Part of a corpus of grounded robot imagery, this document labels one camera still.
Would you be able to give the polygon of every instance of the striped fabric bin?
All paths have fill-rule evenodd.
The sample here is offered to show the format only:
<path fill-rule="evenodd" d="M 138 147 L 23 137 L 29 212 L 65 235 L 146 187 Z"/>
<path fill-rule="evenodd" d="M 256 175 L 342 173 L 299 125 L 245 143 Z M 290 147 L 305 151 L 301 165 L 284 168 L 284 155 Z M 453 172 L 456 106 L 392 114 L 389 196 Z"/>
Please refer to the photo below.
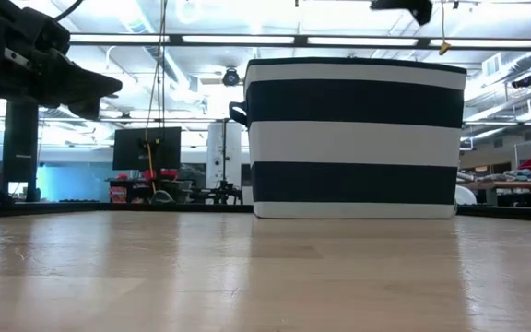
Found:
<path fill-rule="evenodd" d="M 465 84 L 465 69 L 446 65 L 250 61 L 230 116 L 249 128 L 254 213 L 451 218 Z"/>

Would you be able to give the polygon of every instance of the computer monitor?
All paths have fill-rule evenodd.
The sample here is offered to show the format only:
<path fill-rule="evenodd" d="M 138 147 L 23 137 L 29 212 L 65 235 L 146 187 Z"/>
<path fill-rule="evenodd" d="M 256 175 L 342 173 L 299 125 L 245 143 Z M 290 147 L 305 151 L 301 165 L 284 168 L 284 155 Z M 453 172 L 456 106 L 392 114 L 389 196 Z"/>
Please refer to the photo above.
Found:
<path fill-rule="evenodd" d="M 182 128 L 149 128 L 116 130 L 114 135 L 115 171 L 148 170 L 148 151 L 145 147 L 145 130 L 151 146 L 153 168 L 179 169 L 182 150 Z"/>

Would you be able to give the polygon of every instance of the white stripe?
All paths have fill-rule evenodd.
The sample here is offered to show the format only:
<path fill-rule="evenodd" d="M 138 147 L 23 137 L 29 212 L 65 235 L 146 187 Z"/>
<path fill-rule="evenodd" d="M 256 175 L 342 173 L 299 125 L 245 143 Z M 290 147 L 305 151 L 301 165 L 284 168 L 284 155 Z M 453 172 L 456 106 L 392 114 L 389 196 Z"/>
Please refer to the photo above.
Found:
<path fill-rule="evenodd" d="M 254 213 L 277 219 L 450 219 L 454 205 L 254 202 Z"/>
<path fill-rule="evenodd" d="M 466 84 L 466 75 L 462 73 L 397 65 L 251 65 L 245 75 L 245 93 L 254 82 L 290 79 L 370 80 L 460 90 L 464 90 Z"/>
<path fill-rule="evenodd" d="M 457 167 L 461 129 L 407 124 L 254 122 L 251 163 L 333 162 Z"/>

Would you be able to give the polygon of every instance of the navy stripe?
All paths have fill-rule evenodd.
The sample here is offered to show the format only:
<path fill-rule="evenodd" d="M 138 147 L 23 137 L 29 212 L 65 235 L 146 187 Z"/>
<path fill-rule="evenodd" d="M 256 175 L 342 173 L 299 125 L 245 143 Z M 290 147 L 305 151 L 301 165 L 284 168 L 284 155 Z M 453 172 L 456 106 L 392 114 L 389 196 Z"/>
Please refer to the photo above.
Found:
<path fill-rule="evenodd" d="M 456 167 L 255 162 L 255 202 L 454 203 Z"/>
<path fill-rule="evenodd" d="M 324 58 L 303 57 L 283 59 L 253 59 L 247 64 L 251 65 L 293 65 L 293 64 L 333 64 L 333 65 L 392 65 L 410 68 L 441 70 L 466 75 L 466 69 L 451 65 L 428 64 L 415 61 L 389 60 L 389 59 L 361 59 L 361 58 Z"/>
<path fill-rule="evenodd" d="M 461 128 L 464 92 L 366 80 L 257 81 L 247 91 L 246 105 L 248 125 L 328 121 Z"/>

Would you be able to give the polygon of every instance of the blue wall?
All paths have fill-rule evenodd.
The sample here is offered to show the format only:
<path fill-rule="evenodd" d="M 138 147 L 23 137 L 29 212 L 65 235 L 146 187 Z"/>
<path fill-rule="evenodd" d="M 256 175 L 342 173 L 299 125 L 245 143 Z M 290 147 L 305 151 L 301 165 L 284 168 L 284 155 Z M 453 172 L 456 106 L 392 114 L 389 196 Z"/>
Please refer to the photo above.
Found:
<path fill-rule="evenodd" d="M 112 170 L 109 162 L 44 164 L 38 168 L 36 185 L 41 189 L 41 198 L 48 201 L 88 199 L 110 202 L 110 186 L 105 180 L 119 173 Z"/>

